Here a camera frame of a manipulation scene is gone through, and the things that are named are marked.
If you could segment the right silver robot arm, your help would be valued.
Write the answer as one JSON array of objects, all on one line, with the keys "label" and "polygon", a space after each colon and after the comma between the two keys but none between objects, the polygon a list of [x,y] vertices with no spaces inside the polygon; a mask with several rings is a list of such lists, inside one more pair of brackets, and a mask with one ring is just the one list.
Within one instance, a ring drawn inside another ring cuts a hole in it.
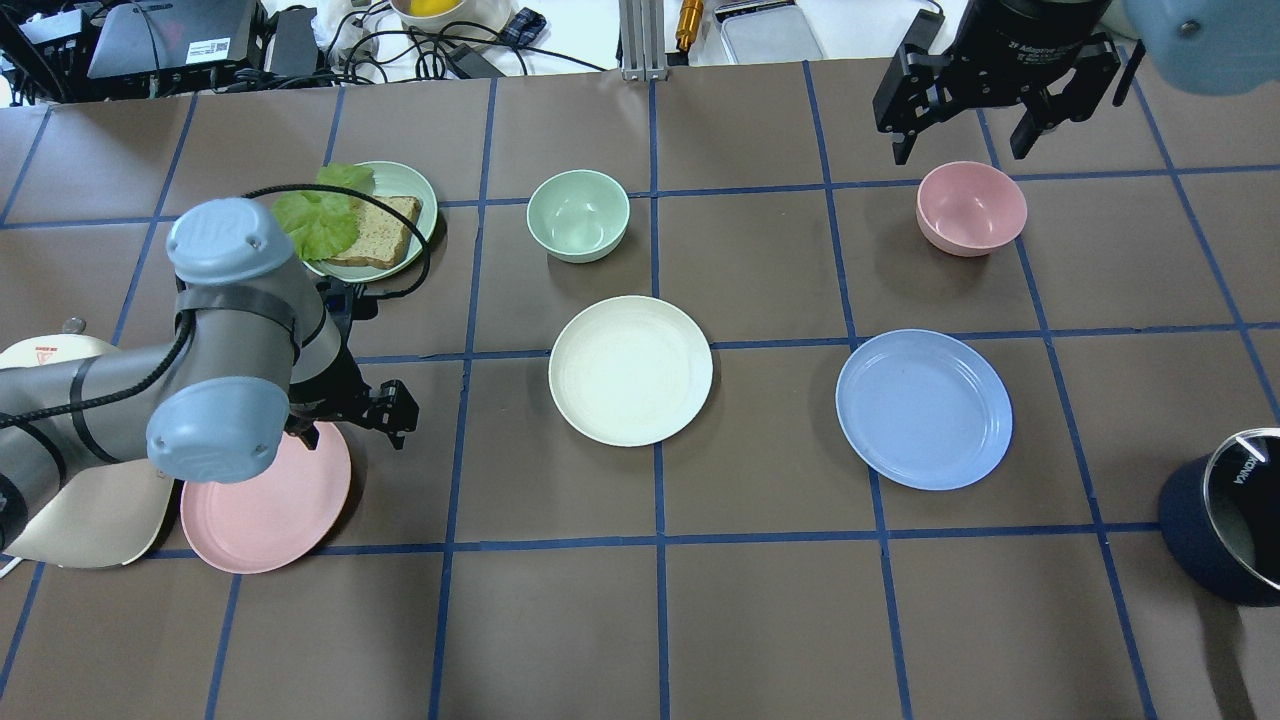
[{"label": "right silver robot arm", "polygon": [[1129,61],[1101,29],[1106,1],[972,1],[952,42],[931,47],[942,15],[918,12],[872,101],[893,160],[961,111],[1024,108],[1010,137],[1023,159],[1042,135],[1121,105],[1143,60],[1171,86],[1208,96],[1248,94],[1277,78],[1275,1],[1126,1],[1137,32]]}]

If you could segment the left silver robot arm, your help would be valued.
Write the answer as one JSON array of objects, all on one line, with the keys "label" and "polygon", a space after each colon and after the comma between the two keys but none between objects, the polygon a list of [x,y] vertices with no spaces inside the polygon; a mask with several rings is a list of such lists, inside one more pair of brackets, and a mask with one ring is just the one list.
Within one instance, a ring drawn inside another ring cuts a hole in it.
[{"label": "left silver robot arm", "polygon": [[180,480],[265,471],[283,436],[317,446],[344,421],[401,448],[419,405],[401,380],[369,386],[349,323],[251,192],[202,202],[166,237],[175,273],[168,345],[3,370],[3,547],[79,473],[146,459]]}]

